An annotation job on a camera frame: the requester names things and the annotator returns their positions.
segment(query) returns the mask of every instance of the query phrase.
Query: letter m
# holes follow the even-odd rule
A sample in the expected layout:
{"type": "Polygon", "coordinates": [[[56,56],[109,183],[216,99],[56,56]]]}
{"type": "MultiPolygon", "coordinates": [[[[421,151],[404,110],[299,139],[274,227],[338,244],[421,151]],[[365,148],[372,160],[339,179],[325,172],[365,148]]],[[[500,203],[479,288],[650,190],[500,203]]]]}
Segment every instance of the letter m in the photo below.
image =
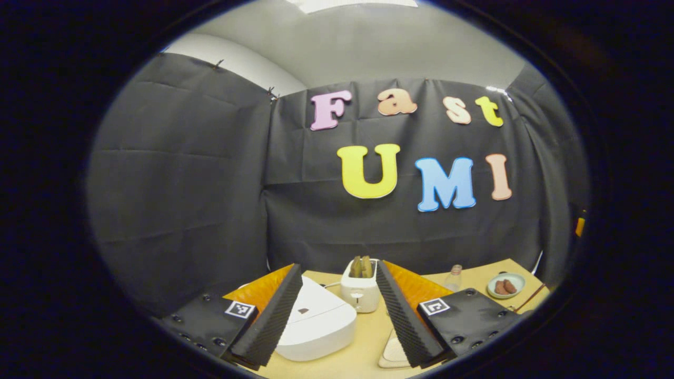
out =
{"type": "Polygon", "coordinates": [[[454,160],[449,176],[435,158],[419,159],[415,166],[421,171],[423,182],[423,198],[418,207],[420,212],[433,212],[440,207],[435,200],[435,193],[445,209],[450,207],[454,194],[454,208],[470,208],[475,205],[470,178],[471,159],[461,157],[454,160]]]}

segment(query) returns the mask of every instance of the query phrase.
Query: wooden table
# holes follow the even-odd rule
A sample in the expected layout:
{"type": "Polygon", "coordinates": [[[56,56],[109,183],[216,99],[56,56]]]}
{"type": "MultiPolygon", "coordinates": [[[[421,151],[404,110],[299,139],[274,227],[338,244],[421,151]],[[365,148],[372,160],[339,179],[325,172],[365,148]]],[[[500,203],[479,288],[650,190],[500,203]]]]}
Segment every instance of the wooden table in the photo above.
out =
{"type": "MultiPolygon", "coordinates": [[[[460,289],[474,288],[487,295],[487,283],[501,271],[515,272],[526,279],[526,286],[517,296],[509,299],[493,299],[503,307],[520,307],[542,284],[538,278],[529,271],[515,263],[511,259],[502,260],[485,266],[468,268],[462,271],[460,289]]],[[[340,274],[328,274],[324,272],[305,271],[304,275],[317,283],[330,284],[341,279],[340,274]]],[[[447,273],[423,275],[424,277],[442,284],[447,273]]],[[[340,296],[340,287],[328,287],[337,296],[340,296]]],[[[542,300],[548,296],[549,290],[543,287],[518,313],[535,309],[542,300]]],[[[388,342],[393,324],[386,314],[384,299],[379,300],[376,311],[368,314],[359,313],[356,317],[356,336],[354,341],[347,347],[325,357],[313,361],[295,362],[289,361],[276,352],[269,360],[266,367],[261,367],[256,374],[269,379],[301,379],[301,378],[324,378],[324,379],[377,379],[391,378],[403,379],[430,370],[439,365],[421,368],[388,368],[378,366],[384,347],[388,342]]]]}

